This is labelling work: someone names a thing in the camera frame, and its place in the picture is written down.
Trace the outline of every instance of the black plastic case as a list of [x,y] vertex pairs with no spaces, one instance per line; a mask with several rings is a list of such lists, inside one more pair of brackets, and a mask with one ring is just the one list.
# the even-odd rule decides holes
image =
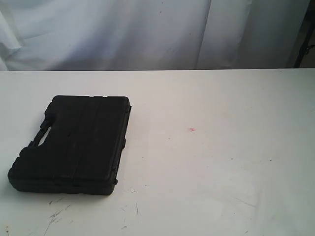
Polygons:
[[130,110],[127,97],[54,97],[10,169],[10,183],[25,192],[111,194]]

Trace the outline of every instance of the white curtain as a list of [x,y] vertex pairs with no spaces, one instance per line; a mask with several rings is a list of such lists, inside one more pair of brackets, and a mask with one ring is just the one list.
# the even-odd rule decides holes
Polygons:
[[0,0],[0,70],[283,68],[309,0]]

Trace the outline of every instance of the tool case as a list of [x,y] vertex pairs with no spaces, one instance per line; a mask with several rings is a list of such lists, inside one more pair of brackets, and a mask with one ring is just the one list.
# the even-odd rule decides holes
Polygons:
[[55,96],[9,170],[10,183],[25,192],[111,194],[130,110],[127,97]]

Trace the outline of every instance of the white table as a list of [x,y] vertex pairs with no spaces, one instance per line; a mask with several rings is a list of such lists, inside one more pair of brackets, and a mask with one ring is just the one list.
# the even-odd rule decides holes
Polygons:
[[[7,172],[57,94],[128,96],[108,197]],[[0,235],[315,235],[315,70],[0,73]]]

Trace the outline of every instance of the white cloth backdrop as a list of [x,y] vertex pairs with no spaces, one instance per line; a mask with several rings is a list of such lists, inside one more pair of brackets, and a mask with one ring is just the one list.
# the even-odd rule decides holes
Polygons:
[[0,0],[0,70],[285,67],[309,0]]

